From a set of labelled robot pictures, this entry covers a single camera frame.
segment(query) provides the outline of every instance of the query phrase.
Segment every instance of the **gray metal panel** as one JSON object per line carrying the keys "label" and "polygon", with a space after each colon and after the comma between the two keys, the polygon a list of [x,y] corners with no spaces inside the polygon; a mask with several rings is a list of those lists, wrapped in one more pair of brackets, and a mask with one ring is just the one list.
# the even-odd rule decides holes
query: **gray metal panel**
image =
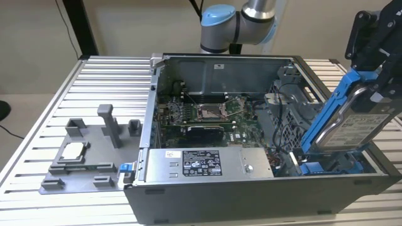
{"label": "gray metal panel", "polygon": [[[169,153],[171,151],[173,151],[173,153],[177,153],[177,158],[167,158],[167,153]],[[219,170],[221,170],[221,176],[201,176],[201,174],[197,174],[200,176],[184,176],[183,170],[185,170],[185,168],[183,169],[183,151],[217,151],[220,156],[217,158],[217,162]],[[274,177],[263,148],[213,147],[151,149],[147,162],[147,182],[191,181],[195,183],[205,183],[221,180],[238,181],[239,179]],[[205,164],[207,162],[200,162],[200,170],[203,170],[201,165]],[[246,172],[246,165],[250,165],[252,167],[252,172]]]}
{"label": "gray metal panel", "polygon": [[[147,64],[148,58],[133,57],[91,57],[88,63],[97,64]],[[330,90],[334,90],[338,81],[344,73],[339,65],[332,64],[328,60],[307,60],[307,64],[320,77],[323,83]],[[76,83],[69,88],[69,93],[75,93],[73,87],[81,90],[95,89],[93,93],[113,93],[104,89],[111,87],[121,95],[129,93],[131,90],[147,87],[143,83],[135,83],[140,73],[87,73],[93,76],[92,79],[77,79],[87,83]],[[71,84],[68,79],[61,86],[49,106],[44,110],[41,118],[37,120],[21,146],[17,155],[10,159],[5,169],[0,174],[0,178],[5,175],[5,182],[0,187],[0,225],[95,225],[108,224],[109,226],[127,225],[139,226],[136,217],[132,214],[131,207],[123,192],[97,192],[77,194],[56,194],[40,195],[37,189],[44,179],[44,173],[49,167],[51,161],[56,156],[57,148],[61,145],[65,135],[64,125],[73,115],[60,117],[49,117],[60,108],[75,108],[65,114],[73,114],[80,110],[96,108],[100,103],[112,103],[115,111],[120,108],[127,110],[144,109],[147,100],[141,99],[87,99],[87,100],[61,100],[64,97],[64,88]],[[85,123],[103,124],[101,119],[95,119],[96,115],[84,116]],[[116,116],[117,120],[128,121],[129,115]],[[383,151],[384,155],[394,163],[394,166],[402,172],[402,124],[399,120],[394,120],[375,137],[375,144]],[[326,225],[326,226],[390,226],[400,225],[402,222],[402,181],[392,185],[382,194],[368,195],[359,198],[346,209],[336,215],[330,216],[304,216],[291,218],[272,218],[258,220],[242,220],[229,222],[213,222],[196,224],[197,226],[250,226],[250,225]]]}

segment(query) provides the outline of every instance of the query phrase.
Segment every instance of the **black cable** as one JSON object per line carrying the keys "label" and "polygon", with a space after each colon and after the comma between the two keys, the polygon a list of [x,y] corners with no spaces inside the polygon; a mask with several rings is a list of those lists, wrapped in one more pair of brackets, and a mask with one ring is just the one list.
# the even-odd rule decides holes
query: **black cable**
{"label": "black cable", "polygon": [[200,21],[201,21],[201,7],[203,7],[203,0],[200,0]]}
{"label": "black cable", "polygon": [[176,84],[176,82],[184,82],[181,79],[177,79],[177,80],[175,80],[172,83],[171,83],[171,91],[169,91],[169,93],[173,95],[175,93],[173,93],[173,89],[175,89],[175,84]]}
{"label": "black cable", "polygon": [[193,10],[195,10],[195,13],[196,13],[196,15],[199,16],[200,21],[201,21],[201,12],[200,12],[199,6],[196,5],[195,0],[188,0],[188,1],[189,1],[191,5],[192,5],[192,8],[193,8]]}
{"label": "black cable", "polygon": [[79,59],[79,57],[77,57],[77,52],[76,52],[76,48],[75,48],[75,46],[73,46],[73,41],[72,41],[72,39],[71,39],[71,34],[69,34],[68,25],[67,25],[67,22],[65,22],[65,20],[64,20],[63,13],[61,13],[61,10],[60,10],[59,2],[57,2],[57,0],[55,0],[55,2],[56,2],[57,10],[59,10],[59,13],[60,13],[60,17],[61,17],[61,19],[63,19],[63,22],[64,22],[64,25],[65,25],[65,28],[67,28],[68,39],[69,39],[69,43],[71,43],[71,45],[72,45],[72,47],[73,47],[75,56],[76,56],[76,59]]}
{"label": "black cable", "polygon": [[278,134],[278,131],[279,131],[279,127],[282,125],[282,114],[283,114],[283,106],[282,106],[282,99],[280,99],[280,95],[279,95],[279,89],[278,89],[278,92],[275,90],[275,93],[278,94],[278,100],[279,100],[279,109],[278,109],[278,125],[276,125],[276,128],[274,130],[274,134],[272,134],[272,143],[274,143],[274,146],[276,148],[276,150],[280,149],[279,145],[276,144],[276,141],[275,141],[275,137],[276,137],[276,134]]}
{"label": "black cable", "polygon": [[14,134],[4,127],[4,126],[0,125],[0,128],[4,129],[5,132],[6,132],[9,135],[12,135],[12,136],[14,136],[14,137],[17,137],[17,138],[20,138],[20,139],[24,140],[24,137],[18,136],[18,135],[14,135]]}

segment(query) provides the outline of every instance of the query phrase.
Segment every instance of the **metal rail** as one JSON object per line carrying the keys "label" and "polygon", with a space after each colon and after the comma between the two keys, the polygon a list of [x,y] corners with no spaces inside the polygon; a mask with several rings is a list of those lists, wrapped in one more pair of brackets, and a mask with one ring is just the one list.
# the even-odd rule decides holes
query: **metal rail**
{"label": "metal rail", "polygon": [[[344,68],[328,60],[306,60],[330,90]],[[143,121],[149,84],[148,58],[91,57],[80,61],[0,174],[0,225],[139,226],[123,192],[40,195],[44,179],[65,135],[69,117],[103,124],[99,104],[112,103],[120,123]],[[402,126],[394,120],[375,137],[375,144],[402,172]],[[382,194],[358,199],[339,214],[195,224],[255,225],[400,225],[402,182]]]}

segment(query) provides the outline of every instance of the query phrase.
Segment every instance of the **green circuit board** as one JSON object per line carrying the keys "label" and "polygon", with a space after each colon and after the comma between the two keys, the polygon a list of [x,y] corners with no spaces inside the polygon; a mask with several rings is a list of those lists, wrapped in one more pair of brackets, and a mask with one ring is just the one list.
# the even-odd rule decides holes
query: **green circuit board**
{"label": "green circuit board", "polygon": [[[180,120],[160,125],[161,147],[266,146],[262,140],[263,131],[254,118],[251,103],[246,101],[244,97],[231,97],[220,104],[176,104],[181,109],[181,117],[179,117]],[[221,128],[221,139],[213,142],[188,144],[185,132],[188,128],[193,127]]]}

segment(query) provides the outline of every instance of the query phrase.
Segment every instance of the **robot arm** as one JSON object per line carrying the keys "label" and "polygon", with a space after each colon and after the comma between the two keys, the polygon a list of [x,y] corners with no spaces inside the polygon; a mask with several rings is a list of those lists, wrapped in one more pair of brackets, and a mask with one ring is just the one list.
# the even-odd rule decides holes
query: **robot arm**
{"label": "robot arm", "polygon": [[304,153],[363,150],[402,112],[400,40],[400,0],[379,13],[356,14],[346,50],[351,70],[303,136]]}
{"label": "robot arm", "polygon": [[242,11],[213,5],[201,14],[200,51],[225,53],[229,44],[259,44],[275,33],[275,0],[248,0]]}

